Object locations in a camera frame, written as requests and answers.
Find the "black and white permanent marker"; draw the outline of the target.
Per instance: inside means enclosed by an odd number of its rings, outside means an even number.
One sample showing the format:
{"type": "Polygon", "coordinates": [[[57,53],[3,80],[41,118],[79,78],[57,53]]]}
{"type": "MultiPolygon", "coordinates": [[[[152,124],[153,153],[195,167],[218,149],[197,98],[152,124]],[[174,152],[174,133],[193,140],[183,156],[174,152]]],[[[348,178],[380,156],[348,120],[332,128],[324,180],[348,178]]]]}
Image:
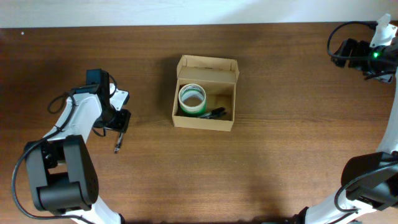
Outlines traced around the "black and white permanent marker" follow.
{"type": "Polygon", "coordinates": [[[211,110],[210,112],[207,112],[205,114],[199,115],[199,118],[206,118],[207,116],[211,115],[211,114],[216,114],[216,113],[221,113],[224,112],[225,108],[224,107],[220,107],[214,110],[211,110]]]}

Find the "cream masking tape roll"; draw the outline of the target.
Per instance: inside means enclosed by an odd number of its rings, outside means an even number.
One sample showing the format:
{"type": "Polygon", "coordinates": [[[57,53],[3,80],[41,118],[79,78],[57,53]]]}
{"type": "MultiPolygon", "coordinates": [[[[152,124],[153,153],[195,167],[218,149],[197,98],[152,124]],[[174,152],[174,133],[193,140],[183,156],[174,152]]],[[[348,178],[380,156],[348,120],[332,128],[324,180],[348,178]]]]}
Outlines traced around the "cream masking tape roll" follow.
{"type": "Polygon", "coordinates": [[[186,84],[178,93],[178,102],[187,106],[197,106],[204,101],[207,101],[206,91],[198,84],[186,84]]]}

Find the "green tape roll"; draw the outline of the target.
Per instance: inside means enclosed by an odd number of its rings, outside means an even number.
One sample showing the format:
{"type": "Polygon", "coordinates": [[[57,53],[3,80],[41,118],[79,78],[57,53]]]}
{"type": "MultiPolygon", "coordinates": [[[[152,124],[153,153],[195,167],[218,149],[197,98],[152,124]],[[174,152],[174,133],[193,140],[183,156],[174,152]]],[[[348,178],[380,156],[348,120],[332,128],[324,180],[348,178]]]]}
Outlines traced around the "green tape roll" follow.
{"type": "Polygon", "coordinates": [[[181,114],[188,117],[197,117],[199,115],[205,114],[207,102],[202,102],[197,106],[187,106],[184,103],[179,103],[179,108],[181,114]]]}

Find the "blue gel pen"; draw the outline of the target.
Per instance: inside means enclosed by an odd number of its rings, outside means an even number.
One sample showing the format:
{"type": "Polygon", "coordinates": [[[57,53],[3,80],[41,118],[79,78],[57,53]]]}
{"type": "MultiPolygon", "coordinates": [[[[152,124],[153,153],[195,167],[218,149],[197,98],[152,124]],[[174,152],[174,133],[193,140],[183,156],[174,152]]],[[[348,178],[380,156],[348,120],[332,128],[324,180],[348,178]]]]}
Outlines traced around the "blue gel pen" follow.
{"type": "Polygon", "coordinates": [[[220,118],[220,117],[222,117],[222,116],[224,116],[226,114],[227,114],[227,112],[211,114],[211,115],[207,116],[206,119],[216,119],[216,118],[220,118]]]}

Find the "cardboard box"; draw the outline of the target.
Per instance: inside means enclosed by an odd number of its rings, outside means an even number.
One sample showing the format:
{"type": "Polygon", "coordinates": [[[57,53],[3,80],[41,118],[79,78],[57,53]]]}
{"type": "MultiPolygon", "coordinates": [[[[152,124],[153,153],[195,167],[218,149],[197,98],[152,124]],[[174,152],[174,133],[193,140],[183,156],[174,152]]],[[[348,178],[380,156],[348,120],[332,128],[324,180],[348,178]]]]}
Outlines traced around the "cardboard box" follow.
{"type": "Polygon", "coordinates": [[[174,126],[230,131],[238,78],[235,59],[183,55],[177,65],[174,126]]]}

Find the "black clear gel pen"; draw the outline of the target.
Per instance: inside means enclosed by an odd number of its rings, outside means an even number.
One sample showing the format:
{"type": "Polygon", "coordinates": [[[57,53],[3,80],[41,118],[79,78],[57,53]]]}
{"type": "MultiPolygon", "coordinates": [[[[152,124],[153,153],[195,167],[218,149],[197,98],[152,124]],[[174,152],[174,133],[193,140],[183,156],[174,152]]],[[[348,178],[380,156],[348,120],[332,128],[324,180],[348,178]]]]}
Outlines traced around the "black clear gel pen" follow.
{"type": "Polygon", "coordinates": [[[117,138],[117,141],[116,141],[115,148],[114,148],[114,153],[115,154],[117,154],[120,151],[120,148],[121,148],[122,143],[123,143],[123,137],[124,137],[124,133],[120,132],[119,136],[117,138]]]}

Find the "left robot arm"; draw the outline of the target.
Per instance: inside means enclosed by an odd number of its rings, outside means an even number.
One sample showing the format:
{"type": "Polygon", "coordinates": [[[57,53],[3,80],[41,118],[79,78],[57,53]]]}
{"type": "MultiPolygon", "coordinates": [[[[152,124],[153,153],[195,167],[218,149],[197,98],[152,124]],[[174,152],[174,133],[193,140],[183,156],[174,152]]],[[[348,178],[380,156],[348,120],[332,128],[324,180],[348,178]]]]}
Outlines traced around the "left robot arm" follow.
{"type": "Polygon", "coordinates": [[[86,142],[102,129],[119,134],[114,150],[121,148],[131,113],[123,106],[129,92],[102,69],[86,72],[83,86],[61,95],[61,114],[53,128],[37,141],[28,142],[17,164],[25,163],[35,208],[50,212],[49,219],[77,223],[124,223],[99,196],[99,182],[86,142]]]}

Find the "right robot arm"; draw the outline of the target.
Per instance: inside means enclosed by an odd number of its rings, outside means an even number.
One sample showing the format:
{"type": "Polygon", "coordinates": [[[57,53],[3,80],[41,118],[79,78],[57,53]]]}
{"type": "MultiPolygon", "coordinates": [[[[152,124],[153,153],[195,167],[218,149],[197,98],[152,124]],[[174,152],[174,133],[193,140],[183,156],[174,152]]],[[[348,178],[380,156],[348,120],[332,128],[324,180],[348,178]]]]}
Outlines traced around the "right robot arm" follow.
{"type": "MultiPolygon", "coordinates": [[[[397,79],[397,41],[394,37],[371,42],[347,39],[331,56],[345,66],[344,57],[364,57],[348,66],[364,73],[366,79],[397,79]]],[[[356,223],[365,214],[397,207],[397,102],[376,152],[350,159],[341,175],[341,187],[322,203],[305,207],[289,223],[356,223]]]]}

